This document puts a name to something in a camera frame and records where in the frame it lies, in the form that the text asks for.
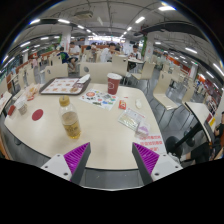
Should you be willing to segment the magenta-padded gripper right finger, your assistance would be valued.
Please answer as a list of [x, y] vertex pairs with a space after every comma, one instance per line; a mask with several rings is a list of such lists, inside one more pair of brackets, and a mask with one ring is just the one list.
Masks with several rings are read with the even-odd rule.
[[174, 161], [168, 154], [157, 154], [137, 143], [132, 144], [132, 154], [137, 163], [144, 185], [150, 184], [182, 169], [182, 166]]

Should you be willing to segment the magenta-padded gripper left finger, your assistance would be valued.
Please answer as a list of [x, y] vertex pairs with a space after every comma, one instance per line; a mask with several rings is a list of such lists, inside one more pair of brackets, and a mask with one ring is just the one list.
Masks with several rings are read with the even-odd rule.
[[85, 143], [64, 155], [56, 154], [42, 169], [79, 185], [90, 153], [90, 143]]

